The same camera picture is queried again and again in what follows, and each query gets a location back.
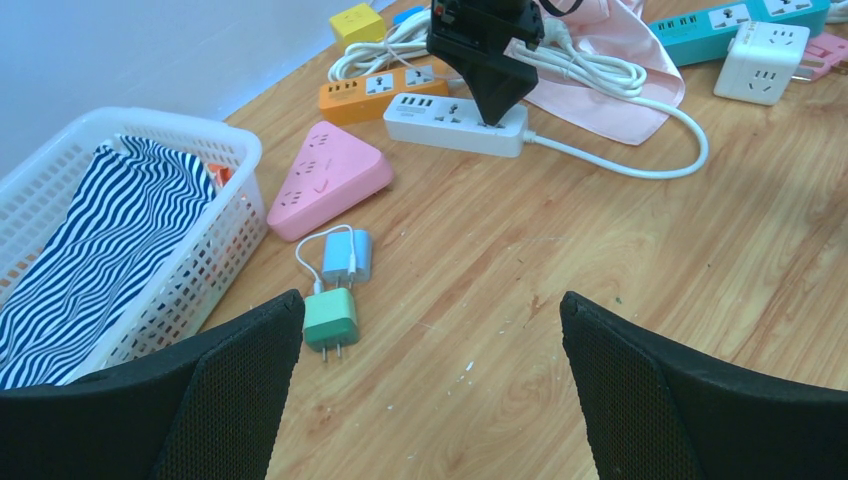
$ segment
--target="white wall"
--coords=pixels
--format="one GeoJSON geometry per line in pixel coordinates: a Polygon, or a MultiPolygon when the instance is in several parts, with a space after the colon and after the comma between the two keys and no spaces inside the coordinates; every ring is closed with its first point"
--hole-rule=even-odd
{"type": "Polygon", "coordinates": [[[329,17],[362,1],[0,1],[0,177],[97,107],[223,120],[330,45],[329,17]]]}

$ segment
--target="laundry basket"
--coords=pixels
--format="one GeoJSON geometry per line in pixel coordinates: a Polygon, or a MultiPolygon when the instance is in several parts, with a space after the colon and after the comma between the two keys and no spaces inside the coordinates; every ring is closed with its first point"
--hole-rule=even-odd
{"type": "Polygon", "coordinates": [[[94,110],[0,181],[0,308],[64,220],[95,148],[115,134],[193,153],[233,175],[73,378],[196,333],[267,232],[254,173],[262,155],[256,135],[154,110],[94,110]]]}

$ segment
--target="wood grain surface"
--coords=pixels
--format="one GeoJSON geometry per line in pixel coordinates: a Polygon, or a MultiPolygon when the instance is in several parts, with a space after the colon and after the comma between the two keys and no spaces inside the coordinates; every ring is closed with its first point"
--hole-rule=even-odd
{"type": "MultiPolygon", "coordinates": [[[[711,5],[653,1],[643,17],[711,5]]],[[[320,120],[317,88],[336,55],[229,119],[262,140],[266,205],[320,120]]],[[[682,108],[712,153],[674,181],[541,146],[503,159],[395,143],[382,121],[346,127],[397,175],[331,222],[374,238],[373,279],[353,291],[362,340],[328,363],[304,347],[268,478],[597,478],[561,346],[568,290],[735,364],[848,388],[848,78],[793,83],[769,108],[713,96],[720,68],[682,71],[682,108]]],[[[530,108],[540,134],[632,166],[697,153],[674,121],[629,147],[530,108]]],[[[308,293],[294,247],[269,235],[205,328],[290,288],[308,293]]],[[[319,266],[321,248],[304,249],[319,266]]]]}

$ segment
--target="yellow cube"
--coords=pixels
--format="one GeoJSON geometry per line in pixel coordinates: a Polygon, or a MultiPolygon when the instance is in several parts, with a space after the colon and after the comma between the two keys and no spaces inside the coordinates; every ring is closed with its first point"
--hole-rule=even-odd
{"type": "Polygon", "coordinates": [[[331,17],[330,26],[336,36],[336,45],[342,52],[351,43],[382,42],[386,36],[383,17],[366,3],[331,17]]]}

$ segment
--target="striped cloth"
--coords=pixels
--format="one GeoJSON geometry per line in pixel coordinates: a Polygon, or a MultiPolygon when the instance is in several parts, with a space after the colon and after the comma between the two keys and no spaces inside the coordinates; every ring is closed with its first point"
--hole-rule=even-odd
{"type": "Polygon", "coordinates": [[[0,389],[62,385],[214,199],[200,159],[101,145],[67,218],[0,311],[0,389]]]}

